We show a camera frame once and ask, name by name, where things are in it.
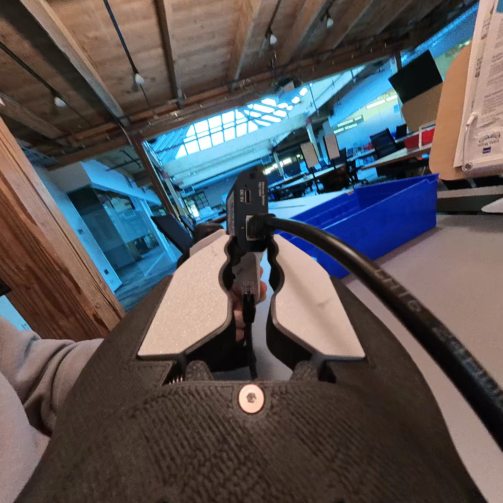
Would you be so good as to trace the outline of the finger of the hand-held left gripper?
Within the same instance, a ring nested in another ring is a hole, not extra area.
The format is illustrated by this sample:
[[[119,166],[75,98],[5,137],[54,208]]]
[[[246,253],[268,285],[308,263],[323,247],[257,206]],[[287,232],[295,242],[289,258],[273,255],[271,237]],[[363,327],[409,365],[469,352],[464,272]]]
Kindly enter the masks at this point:
[[[242,298],[253,296],[254,303],[261,299],[261,259],[262,253],[246,253],[232,267],[232,291]]]

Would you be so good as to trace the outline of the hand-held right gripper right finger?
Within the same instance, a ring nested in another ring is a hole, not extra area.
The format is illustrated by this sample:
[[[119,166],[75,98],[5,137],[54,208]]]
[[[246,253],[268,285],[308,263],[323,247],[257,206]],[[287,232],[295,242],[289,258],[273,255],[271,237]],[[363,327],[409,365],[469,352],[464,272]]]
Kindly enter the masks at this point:
[[[273,287],[273,326],[324,360],[362,360],[364,349],[329,274],[310,255],[275,235],[268,252],[279,270]]]

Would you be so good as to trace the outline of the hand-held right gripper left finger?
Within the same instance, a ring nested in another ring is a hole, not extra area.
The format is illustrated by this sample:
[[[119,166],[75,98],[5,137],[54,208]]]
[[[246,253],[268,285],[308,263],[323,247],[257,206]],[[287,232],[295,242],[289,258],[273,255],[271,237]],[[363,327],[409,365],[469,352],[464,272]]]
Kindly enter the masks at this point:
[[[187,357],[230,326],[232,299],[223,281],[230,238],[211,234],[190,249],[139,347],[140,359]]]

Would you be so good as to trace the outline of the black ethernet splitter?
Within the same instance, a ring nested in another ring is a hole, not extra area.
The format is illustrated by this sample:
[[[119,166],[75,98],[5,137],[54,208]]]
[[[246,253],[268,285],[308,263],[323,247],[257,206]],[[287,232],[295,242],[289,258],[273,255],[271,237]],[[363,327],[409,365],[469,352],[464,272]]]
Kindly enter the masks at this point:
[[[267,248],[263,238],[249,237],[247,224],[256,215],[268,214],[268,182],[255,169],[241,172],[226,199],[226,227],[244,253],[262,253]]]

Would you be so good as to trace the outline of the grey desk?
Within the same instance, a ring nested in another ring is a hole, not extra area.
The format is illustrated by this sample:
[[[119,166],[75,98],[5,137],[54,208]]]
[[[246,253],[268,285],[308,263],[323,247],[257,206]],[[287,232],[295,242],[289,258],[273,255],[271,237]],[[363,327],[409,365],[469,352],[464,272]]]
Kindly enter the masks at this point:
[[[502,386],[502,215],[439,215],[435,228],[383,256],[396,278]],[[488,502],[502,502],[502,452],[435,362],[353,275],[342,280],[396,335],[428,382],[465,467]]]

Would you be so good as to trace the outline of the person's left hand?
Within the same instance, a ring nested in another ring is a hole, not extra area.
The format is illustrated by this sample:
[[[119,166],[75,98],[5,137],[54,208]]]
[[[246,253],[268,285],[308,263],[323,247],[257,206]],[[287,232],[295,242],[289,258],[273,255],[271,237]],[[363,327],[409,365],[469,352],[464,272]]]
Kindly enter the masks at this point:
[[[243,321],[242,314],[242,294],[240,286],[237,283],[234,283],[231,287],[230,294],[232,297],[232,305],[233,305],[233,315],[236,325],[236,342],[240,342],[244,339],[244,329],[245,323]],[[264,281],[260,281],[260,296],[258,301],[256,301],[256,305],[260,304],[266,299],[267,296],[267,284]]]

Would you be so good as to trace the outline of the blue plastic bin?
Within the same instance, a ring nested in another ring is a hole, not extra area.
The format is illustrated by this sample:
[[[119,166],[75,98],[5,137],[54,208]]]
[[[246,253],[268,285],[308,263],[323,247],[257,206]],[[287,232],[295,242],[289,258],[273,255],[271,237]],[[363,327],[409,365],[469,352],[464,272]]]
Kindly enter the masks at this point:
[[[437,174],[365,185],[288,218],[375,260],[436,226],[437,186]]]

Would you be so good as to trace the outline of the red plastic bin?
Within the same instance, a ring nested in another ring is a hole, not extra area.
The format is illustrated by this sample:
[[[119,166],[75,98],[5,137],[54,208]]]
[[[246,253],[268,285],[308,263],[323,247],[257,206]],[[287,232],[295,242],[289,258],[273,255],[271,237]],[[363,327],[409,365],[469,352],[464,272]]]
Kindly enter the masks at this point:
[[[432,143],[434,134],[435,126],[431,126],[426,129],[420,129],[414,133],[407,135],[403,139],[404,146],[405,148],[407,148],[407,150],[423,148],[424,146]]]

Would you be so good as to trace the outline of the black panel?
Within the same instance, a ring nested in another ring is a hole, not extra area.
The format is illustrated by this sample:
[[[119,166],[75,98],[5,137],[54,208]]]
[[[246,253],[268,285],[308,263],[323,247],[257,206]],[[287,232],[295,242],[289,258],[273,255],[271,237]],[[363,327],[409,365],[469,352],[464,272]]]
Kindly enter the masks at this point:
[[[405,104],[443,83],[442,76],[430,50],[410,61],[393,74],[388,81],[393,90],[396,91],[401,104]]]

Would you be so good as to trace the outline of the laminated instruction sheet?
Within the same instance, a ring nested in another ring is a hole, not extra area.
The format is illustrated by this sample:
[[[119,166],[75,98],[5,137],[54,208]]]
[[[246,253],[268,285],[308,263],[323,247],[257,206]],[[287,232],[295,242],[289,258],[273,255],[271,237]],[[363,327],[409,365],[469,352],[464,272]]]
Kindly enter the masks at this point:
[[[454,166],[468,178],[502,173],[502,1],[479,1]]]

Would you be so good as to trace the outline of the wooden post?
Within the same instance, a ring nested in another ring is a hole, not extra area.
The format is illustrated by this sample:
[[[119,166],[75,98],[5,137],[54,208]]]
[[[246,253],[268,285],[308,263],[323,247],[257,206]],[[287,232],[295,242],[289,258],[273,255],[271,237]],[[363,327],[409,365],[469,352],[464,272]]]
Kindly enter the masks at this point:
[[[39,336],[105,337],[125,311],[1,120],[1,279]]]

